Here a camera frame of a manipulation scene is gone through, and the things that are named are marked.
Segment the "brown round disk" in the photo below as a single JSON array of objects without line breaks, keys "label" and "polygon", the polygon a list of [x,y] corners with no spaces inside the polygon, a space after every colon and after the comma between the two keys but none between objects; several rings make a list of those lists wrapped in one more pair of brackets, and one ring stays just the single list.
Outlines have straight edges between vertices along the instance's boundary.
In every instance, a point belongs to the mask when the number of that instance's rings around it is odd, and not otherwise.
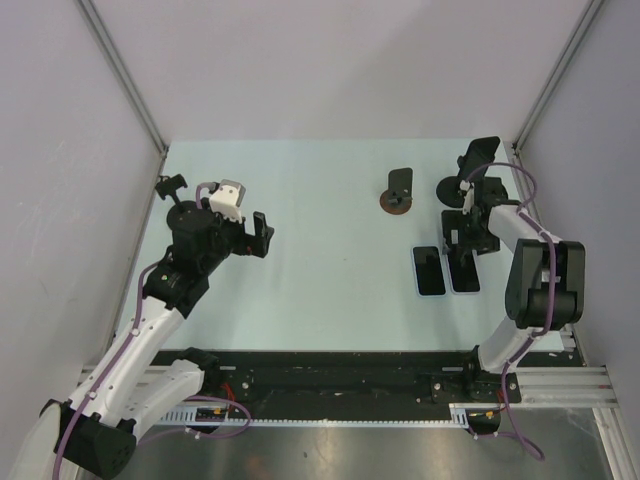
[{"label": "brown round disk", "polygon": [[391,215],[402,215],[409,211],[412,204],[411,200],[402,202],[397,207],[394,207],[392,205],[389,205],[389,202],[387,202],[388,193],[389,193],[389,190],[385,190],[384,192],[382,192],[382,195],[380,195],[380,206],[385,212],[390,213]]}]

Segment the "metal frame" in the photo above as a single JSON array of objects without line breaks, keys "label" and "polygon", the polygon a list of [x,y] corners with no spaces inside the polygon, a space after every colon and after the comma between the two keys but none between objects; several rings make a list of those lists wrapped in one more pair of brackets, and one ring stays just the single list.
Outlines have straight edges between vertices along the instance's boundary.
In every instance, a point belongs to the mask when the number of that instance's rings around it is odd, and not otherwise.
[{"label": "metal frame", "polygon": [[[158,426],[173,427],[217,427],[222,423],[228,426],[242,426],[245,421],[242,419],[229,418],[222,421],[202,422],[196,421],[196,411],[200,407],[220,408],[224,404],[216,402],[190,402],[180,404],[172,408],[164,417],[156,423]],[[333,420],[308,421],[308,420],[253,420],[252,426],[256,427],[358,427],[358,428],[379,428],[379,427],[395,427],[395,428],[469,428],[469,422],[466,412],[463,408],[451,406],[450,420],[413,420],[413,421],[397,421],[397,422],[336,422]]]},{"label": "metal frame", "polygon": [[542,115],[544,108],[549,103],[551,96],[555,92],[557,86],[560,81],[564,77],[569,65],[571,64],[573,57],[575,57],[580,45],[586,38],[587,32],[591,29],[593,22],[596,17],[602,10],[602,7],[607,3],[608,0],[590,0],[589,4],[585,7],[582,12],[582,16],[578,20],[578,23],[574,27],[571,35],[569,36],[569,40],[565,45],[560,57],[556,61],[556,64],[553,66],[547,81],[545,82],[540,95],[533,104],[533,108],[529,111],[527,118],[524,121],[524,124],[520,128],[516,139],[514,140],[514,148],[516,150],[521,150],[524,146],[525,142],[529,138],[531,134],[531,130],[535,126],[536,122]]},{"label": "metal frame", "polygon": [[138,87],[133,81],[133,78],[129,73],[129,69],[118,52],[118,49],[107,30],[107,26],[105,25],[104,20],[102,20],[100,13],[98,13],[93,0],[76,0],[76,4],[78,5],[82,17],[87,22],[87,27],[91,31],[91,34],[100,47],[100,50],[104,54],[109,67],[111,67],[113,74],[116,76],[118,83],[129,100],[131,108],[133,108],[133,111],[139,118],[160,156],[164,157],[168,149],[167,144],[162,139],[160,130],[149,112],[149,108],[143,100]]},{"label": "metal frame", "polygon": [[[518,167],[524,168],[524,165],[522,164],[521,155],[519,153],[519,150],[516,149],[515,144],[509,145],[505,143],[504,147],[507,149],[507,158],[509,159],[509,162]],[[512,169],[512,170],[513,170],[513,178],[516,181],[516,188],[518,189],[518,195],[520,196],[520,198],[531,197],[531,193],[532,193],[531,184],[529,183],[527,177],[519,170],[515,170],[515,169]],[[535,200],[532,201],[529,205],[527,205],[527,210],[529,210],[529,214],[536,222],[540,223],[541,225],[544,225],[542,218],[540,218],[540,211],[538,210]]]},{"label": "metal frame", "polygon": [[[169,369],[169,366],[150,366],[140,377],[138,388],[161,378]],[[235,367],[221,367],[224,370],[233,370]],[[92,367],[86,367],[82,371],[81,381],[93,371]],[[592,408],[597,411],[618,411],[618,400],[607,369],[605,367],[521,367],[516,369],[518,384],[522,401],[513,403],[513,409],[531,408]],[[222,406],[216,402],[198,402],[198,406]],[[464,427],[466,424],[456,421],[455,415],[465,409],[494,409],[495,403],[451,403],[452,421],[455,425]],[[165,415],[162,425],[189,425],[195,423],[195,414],[192,410],[197,407],[193,403],[181,403]],[[197,423],[206,426],[208,423]],[[442,421],[409,421],[409,422],[333,422],[333,421],[287,421],[287,420],[263,420],[256,425],[298,425],[298,426],[356,426],[356,425],[412,425],[412,426],[438,426]]]},{"label": "metal frame", "polygon": [[597,408],[593,410],[593,415],[613,478],[615,480],[639,478],[640,468],[635,453],[629,448],[631,440],[622,421],[620,409]]}]

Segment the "gray floor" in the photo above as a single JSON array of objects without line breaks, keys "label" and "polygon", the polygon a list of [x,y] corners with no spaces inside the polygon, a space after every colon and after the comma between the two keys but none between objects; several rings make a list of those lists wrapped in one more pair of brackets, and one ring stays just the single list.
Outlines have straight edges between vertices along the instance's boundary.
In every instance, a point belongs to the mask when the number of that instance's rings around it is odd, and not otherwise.
[{"label": "gray floor", "polygon": [[254,428],[229,440],[176,434],[140,447],[126,479],[611,479],[590,410],[516,412],[547,461],[463,430]]}]

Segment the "black disk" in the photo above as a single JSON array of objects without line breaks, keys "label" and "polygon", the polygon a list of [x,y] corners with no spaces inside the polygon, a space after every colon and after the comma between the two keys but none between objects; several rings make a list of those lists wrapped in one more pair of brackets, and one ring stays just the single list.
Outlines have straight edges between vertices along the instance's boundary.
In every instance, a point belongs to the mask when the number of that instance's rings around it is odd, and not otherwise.
[{"label": "black disk", "polygon": [[460,194],[460,180],[458,177],[446,177],[440,180],[436,187],[438,200],[450,208],[462,208],[464,195]]},{"label": "black disk", "polygon": [[171,207],[169,213],[167,213],[167,225],[171,230],[175,230],[183,222],[191,221],[191,214],[196,213],[198,208],[196,207],[196,202],[191,200],[185,200],[182,202],[182,206],[184,207],[184,211],[181,211],[177,205]]}]

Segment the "white wall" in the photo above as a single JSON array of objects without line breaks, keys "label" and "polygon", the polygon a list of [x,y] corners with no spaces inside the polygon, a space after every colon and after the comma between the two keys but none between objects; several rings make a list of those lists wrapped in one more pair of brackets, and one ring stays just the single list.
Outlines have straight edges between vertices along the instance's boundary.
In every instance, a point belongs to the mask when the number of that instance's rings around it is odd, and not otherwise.
[{"label": "white wall", "polygon": [[513,139],[587,0],[97,0],[164,135]]},{"label": "white wall", "polygon": [[159,158],[74,2],[0,3],[0,478],[112,326]]},{"label": "white wall", "polygon": [[525,144],[545,223],[585,243],[580,339],[640,446],[640,2],[609,2]]}]

